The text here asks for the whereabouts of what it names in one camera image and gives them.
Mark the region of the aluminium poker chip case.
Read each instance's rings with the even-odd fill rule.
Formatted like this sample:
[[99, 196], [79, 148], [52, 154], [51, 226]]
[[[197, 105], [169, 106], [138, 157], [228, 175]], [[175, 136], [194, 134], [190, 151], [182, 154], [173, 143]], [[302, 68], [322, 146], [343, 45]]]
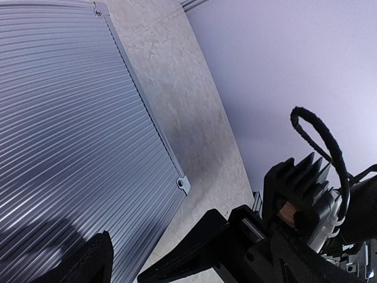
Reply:
[[1, 281], [107, 231], [133, 282], [190, 185], [105, 4], [1, 2]]

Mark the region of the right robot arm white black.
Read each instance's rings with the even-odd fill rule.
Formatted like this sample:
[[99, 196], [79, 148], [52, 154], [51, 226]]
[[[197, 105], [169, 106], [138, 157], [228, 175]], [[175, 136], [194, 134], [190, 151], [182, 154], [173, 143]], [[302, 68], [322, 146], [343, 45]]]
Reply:
[[303, 107], [293, 128], [314, 153], [273, 166], [264, 177], [262, 211], [246, 205], [225, 218], [208, 210], [183, 240], [138, 282], [173, 282], [213, 269], [223, 282], [369, 282], [366, 261], [347, 260], [376, 238], [376, 166], [350, 174], [335, 138]]

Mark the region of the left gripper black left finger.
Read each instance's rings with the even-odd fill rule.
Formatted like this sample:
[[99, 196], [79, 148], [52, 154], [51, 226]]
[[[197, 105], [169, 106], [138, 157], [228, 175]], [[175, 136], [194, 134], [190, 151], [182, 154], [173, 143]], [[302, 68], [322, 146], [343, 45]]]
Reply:
[[110, 282], [114, 248], [107, 231], [95, 234], [67, 259], [34, 282]]

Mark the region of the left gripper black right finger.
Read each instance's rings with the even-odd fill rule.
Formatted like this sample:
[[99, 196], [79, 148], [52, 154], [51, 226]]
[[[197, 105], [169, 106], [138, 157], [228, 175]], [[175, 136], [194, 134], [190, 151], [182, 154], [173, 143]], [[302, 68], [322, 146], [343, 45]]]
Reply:
[[274, 233], [271, 252], [273, 282], [353, 282], [353, 275], [331, 264], [283, 230]]

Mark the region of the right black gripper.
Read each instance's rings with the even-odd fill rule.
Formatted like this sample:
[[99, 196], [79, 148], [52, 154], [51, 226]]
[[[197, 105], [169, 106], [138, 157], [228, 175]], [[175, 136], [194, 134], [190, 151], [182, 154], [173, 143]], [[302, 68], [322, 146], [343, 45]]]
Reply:
[[257, 213], [245, 205], [225, 218], [210, 209], [183, 240], [137, 277], [138, 282], [173, 282], [214, 266], [223, 282], [279, 282], [271, 237]]

